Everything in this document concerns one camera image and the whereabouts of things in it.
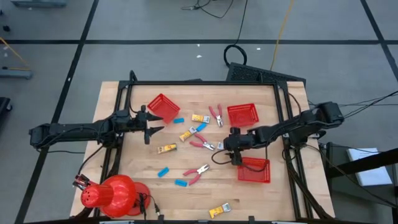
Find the red-handled pliers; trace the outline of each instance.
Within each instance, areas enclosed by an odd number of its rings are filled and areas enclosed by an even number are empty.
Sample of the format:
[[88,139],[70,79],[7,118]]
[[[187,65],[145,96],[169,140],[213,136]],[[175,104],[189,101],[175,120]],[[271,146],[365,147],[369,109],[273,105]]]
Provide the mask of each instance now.
[[196,181],[198,181],[199,180],[199,178],[200,178],[200,176],[201,176],[201,173],[203,173],[204,171],[206,171],[206,170],[208,170],[210,168],[210,166],[208,165],[208,164],[206,164],[206,165],[204,165],[203,167],[201,167],[201,168],[199,168],[199,169],[192,169],[192,170],[188,170],[188,171],[186,171],[185,173],[183,173],[183,175],[188,175],[188,174],[192,174],[192,173],[194,173],[194,172],[197,172],[198,173],[198,175],[194,178],[194,179],[192,179],[190,182],[189,182],[189,185],[192,185],[192,184],[194,184]]
[[218,107],[218,113],[219,113],[219,115],[217,115],[217,114],[214,112],[214,110],[213,110],[213,108],[212,108],[211,106],[209,106],[209,110],[210,110],[211,115],[213,115],[213,117],[217,119],[217,124],[218,124],[218,126],[219,126],[219,127],[222,127],[222,126],[223,126],[223,120],[221,119],[221,117],[222,117],[222,115],[223,115],[223,109],[221,108],[221,105],[220,105],[220,104],[218,104],[217,107]]
[[214,149],[216,148],[216,147],[214,147],[214,145],[208,143],[208,142],[206,141],[206,139],[205,139],[204,137],[202,137],[200,134],[195,133],[195,137],[197,137],[198,139],[200,139],[203,143],[190,141],[189,144],[191,144],[192,146],[195,146],[195,147],[206,147],[206,148],[208,148],[208,149],[210,149],[210,150],[212,150],[212,151],[214,151]]

